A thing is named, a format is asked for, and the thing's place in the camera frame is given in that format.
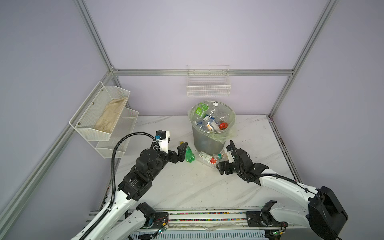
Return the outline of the green soda bottle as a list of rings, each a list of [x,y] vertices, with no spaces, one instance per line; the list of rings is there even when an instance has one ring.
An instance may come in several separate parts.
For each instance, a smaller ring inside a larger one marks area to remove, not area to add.
[[[186,149],[185,160],[188,163],[192,163],[195,160],[195,155],[189,146],[187,146],[187,149]]]

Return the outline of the clear bottle green cap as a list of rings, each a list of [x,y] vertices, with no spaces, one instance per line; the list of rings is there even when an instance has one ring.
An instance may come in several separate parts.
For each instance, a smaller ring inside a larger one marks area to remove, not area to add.
[[[229,160],[228,154],[226,152],[221,152],[217,154],[217,159],[220,161],[228,161]]]

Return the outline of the white red label bottle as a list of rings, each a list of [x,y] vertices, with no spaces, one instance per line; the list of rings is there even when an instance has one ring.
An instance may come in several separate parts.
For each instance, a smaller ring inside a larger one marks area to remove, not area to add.
[[[199,157],[198,157],[198,160],[209,166],[209,167],[215,167],[218,162],[223,158],[222,154],[214,154],[213,156],[212,155],[209,155],[205,152],[200,152],[199,153]]]

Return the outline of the clear bottle orange cap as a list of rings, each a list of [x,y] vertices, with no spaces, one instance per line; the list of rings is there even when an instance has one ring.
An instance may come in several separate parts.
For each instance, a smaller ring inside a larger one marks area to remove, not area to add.
[[[212,131],[212,132],[219,132],[220,131],[219,126],[217,125],[215,120],[213,118],[211,118],[210,116],[206,116],[205,118],[203,118],[203,122],[205,123],[206,128],[209,131]]]

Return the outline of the small green label bottle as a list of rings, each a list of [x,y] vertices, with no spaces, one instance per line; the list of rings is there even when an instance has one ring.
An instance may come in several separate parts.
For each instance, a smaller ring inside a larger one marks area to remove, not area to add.
[[[196,118],[203,118],[209,109],[209,105],[206,103],[199,103],[198,106],[195,109],[195,117]]]

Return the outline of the red label small bottle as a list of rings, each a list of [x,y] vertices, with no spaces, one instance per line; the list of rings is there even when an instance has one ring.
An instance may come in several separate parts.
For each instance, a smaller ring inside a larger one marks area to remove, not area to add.
[[[228,123],[222,122],[222,123],[220,123],[220,125],[219,125],[219,129],[220,129],[221,131],[223,131],[223,130],[227,129],[228,126],[229,126]]]

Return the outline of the blue label round bottle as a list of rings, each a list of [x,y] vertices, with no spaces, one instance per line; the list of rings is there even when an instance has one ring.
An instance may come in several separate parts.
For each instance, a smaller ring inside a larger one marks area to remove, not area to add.
[[[211,118],[218,119],[220,117],[221,112],[222,112],[222,107],[219,102],[215,102],[215,101],[210,102],[207,114]]]

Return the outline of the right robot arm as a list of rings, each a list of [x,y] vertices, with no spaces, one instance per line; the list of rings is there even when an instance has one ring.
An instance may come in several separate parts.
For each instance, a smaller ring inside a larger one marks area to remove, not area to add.
[[[276,200],[268,201],[257,217],[250,222],[264,227],[282,226],[283,234],[289,223],[310,228],[323,240],[338,240],[349,217],[339,199],[328,187],[315,188],[282,176],[268,166],[254,163],[243,149],[236,148],[233,141],[225,148],[228,160],[217,163],[221,175],[236,174],[240,179],[272,189],[293,200],[297,206],[287,207]]]

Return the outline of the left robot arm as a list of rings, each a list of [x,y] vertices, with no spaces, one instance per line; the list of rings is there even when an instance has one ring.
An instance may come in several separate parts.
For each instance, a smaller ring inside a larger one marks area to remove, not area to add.
[[[147,203],[139,203],[141,197],[152,187],[153,180],[167,163],[183,162],[188,143],[182,143],[176,151],[168,149],[168,131],[157,131],[153,136],[145,132],[134,132],[120,139],[113,149],[111,158],[111,198],[105,207],[84,227],[75,240],[126,240],[142,227],[153,225],[155,210]],[[146,136],[152,140],[144,149],[136,164],[125,175],[120,184],[116,183],[115,160],[119,146],[133,136]]]

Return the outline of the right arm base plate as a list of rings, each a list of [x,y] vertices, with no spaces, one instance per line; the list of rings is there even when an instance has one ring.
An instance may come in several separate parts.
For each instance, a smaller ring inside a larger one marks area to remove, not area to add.
[[[269,227],[270,219],[266,211],[247,211],[246,219],[248,227]]]

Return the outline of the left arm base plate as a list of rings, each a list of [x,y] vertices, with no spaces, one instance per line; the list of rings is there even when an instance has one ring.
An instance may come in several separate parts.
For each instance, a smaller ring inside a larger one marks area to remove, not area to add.
[[[149,220],[148,229],[159,229],[163,226],[163,223],[167,223],[169,220],[169,213],[167,212],[156,212]]]

